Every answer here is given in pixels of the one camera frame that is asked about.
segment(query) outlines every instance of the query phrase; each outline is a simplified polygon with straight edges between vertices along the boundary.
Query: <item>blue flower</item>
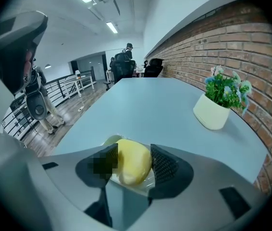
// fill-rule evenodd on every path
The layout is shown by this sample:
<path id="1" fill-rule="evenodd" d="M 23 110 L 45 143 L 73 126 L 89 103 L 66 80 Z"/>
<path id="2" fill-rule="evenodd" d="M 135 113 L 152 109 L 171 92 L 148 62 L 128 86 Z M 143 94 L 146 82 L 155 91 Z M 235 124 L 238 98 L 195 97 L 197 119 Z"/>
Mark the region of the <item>blue flower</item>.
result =
<path id="1" fill-rule="evenodd" d="M 205 79 L 205 83 L 207 84 L 207 83 L 209 83 L 211 81 L 214 81 L 214 80 L 215 80 L 215 76 L 208 77 L 208 78 Z"/>
<path id="2" fill-rule="evenodd" d="M 226 97 L 226 96 L 230 95 L 231 93 L 232 93 L 231 88 L 228 86 L 225 86 L 223 96 Z"/>
<path id="3" fill-rule="evenodd" d="M 246 104 L 246 107 L 243 109 L 242 116 L 245 115 L 245 113 L 249 107 L 249 101 L 248 101 L 247 97 L 245 97 L 245 104 Z"/>
<path id="4" fill-rule="evenodd" d="M 237 84 L 240 84 L 241 83 L 241 78 L 239 77 L 239 75 L 234 71 L 232 71 L 232 75 L 234 77 L 234 82 L 236 82 Z"/>
<path id="5" fill-rule="evenodd" d="M 238 88 L 236 88 L 236 95 L 238 96 L 238 98 L 240 99 L 240 102 L 241 102 L 242 101 L 242 94 Z"/>

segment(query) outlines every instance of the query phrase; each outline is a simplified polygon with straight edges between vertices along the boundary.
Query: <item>wooden floor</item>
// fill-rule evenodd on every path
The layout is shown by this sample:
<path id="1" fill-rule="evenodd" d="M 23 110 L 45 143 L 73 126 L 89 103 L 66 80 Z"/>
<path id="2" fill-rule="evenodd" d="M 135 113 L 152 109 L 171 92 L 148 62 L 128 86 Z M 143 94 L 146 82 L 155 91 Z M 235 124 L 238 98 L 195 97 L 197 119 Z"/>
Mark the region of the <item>wooden floor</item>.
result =
<path id="1" fill-rule="evenodd" d="M 58 111 L 65 120 L 64 125 L 60 125 L 52 115 L 48 114 L 46 119 L 52 125 L 58 126 L 55 134 L 49 134 L 37 122 L 34 129 L 23 137 L 22 142 L 26 144 L 27 148 L 34 150 L 39 157 L 51 155 L 75 122 L 106 92 L 106 85 L 103 82 L 97 82 L 94 84 L 94 88 L 92 90 L 91 87 L 88 87 L 81 91 L 81 98 L 78 95 L 74 95 L 71 99 L 57 106 Z"/>

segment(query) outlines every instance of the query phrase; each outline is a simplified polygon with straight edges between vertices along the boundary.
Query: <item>brick wall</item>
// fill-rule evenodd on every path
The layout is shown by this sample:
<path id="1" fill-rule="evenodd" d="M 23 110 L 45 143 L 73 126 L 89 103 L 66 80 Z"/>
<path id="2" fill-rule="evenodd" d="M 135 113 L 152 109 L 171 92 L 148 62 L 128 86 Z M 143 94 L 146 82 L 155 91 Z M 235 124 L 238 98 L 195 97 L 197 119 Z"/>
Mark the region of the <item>brick wall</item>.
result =
<path id="1" fill-rule="evenodd" d="M 243 119 L 268 149 L 254 183 L 272 192 L 272 26 L 249 0 L 225 5 L 194 21 L 166 40 L 147 59 L 164 59 L 162 77 L 173 77 L 205 89 L 205 78 L 216 64 L 231 75 L 249 80 L 253 93 Z"/>

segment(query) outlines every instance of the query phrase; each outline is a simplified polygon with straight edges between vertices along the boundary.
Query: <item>potted plant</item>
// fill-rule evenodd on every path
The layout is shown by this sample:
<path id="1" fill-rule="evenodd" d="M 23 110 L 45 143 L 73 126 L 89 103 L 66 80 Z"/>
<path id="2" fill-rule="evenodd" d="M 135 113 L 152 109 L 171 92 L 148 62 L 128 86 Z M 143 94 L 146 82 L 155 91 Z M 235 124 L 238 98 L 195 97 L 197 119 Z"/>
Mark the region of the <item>potted plant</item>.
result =
<path id="1" fill-rule="evenodd" d="M 194 106 L 194 115 L 206 128 L 218 130 L 226 123 L 230 108 L 243 110 L 242 115 L 245 114 L 249 106 L 247 94 L 251 93 L 251 84 L 247 80 L 241 81 L 234 71 L 231 77 L 224 76 L 220 65 L 211 68 L 211 73 L 212 76 L 205 80 L 206 93 Z"/>

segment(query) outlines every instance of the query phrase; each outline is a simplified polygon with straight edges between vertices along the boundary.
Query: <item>desk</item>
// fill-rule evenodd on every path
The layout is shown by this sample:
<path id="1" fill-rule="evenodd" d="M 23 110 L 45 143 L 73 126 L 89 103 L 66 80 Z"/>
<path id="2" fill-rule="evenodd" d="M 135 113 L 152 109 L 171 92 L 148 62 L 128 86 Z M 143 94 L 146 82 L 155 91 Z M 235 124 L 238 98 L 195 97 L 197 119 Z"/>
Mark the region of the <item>desk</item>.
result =
<path id="1" fill-rule="evenodd" d="M 175 78 L 126 78 L 97 100 L 53 154 L 93 148 L 119 134 L 221 161 L 253 183 L 267 149 L 235 112 L 221 130 L 206 129 L 193 114 L 202 90 Z"/>
<path id="2" fill-rule="evenodd" d="M 139 77 L 143 77 L 144 72 L 145 72 L 145 68 L 142 68 L 142 69 L 136 68 L 136 69 L 134 70 L 134 73 L 139 74 Z"/>
<path id="3" fill-rule="evenodd" d="M 92 89 L 94 89 L 92 76 L 86 77 L 85 75 L 83 75 L 79 79 L 75 78 L 75 79 L 70 79 L 70 80 L 67 80 L 67 81 L 63 82 L 63 85 L 64 85 L 64 88 L 65 88 L 65 91 L 66 91 L 66 94 L 67 94 L 68 98 L 70 98 L 70 95 L 69 95 L 69 93 L 67 91 L 66 85 L 69 84 L 69 83 L 73 83 L 74 82 L 75 86 L 76 86 L 76 89 L 77 89 L 77 92 L 78 92 L 78 96 L 81 98 L 81 93 L 80 93 L 80 90 L 79 90 L 77 82 L 80 81 L 81 90 L 83 90 L 84 88 L 83 88 L 81 80 L 88 79 L 88 78 L 90 78 Z"/>
<path id="4" fill-rule="evenodd" d="M 107 82 L 109 82 L 110 80 L 112 80 L 111 73 L 112 73 L 111 70 L 107 70 L 106 71 Z"/>

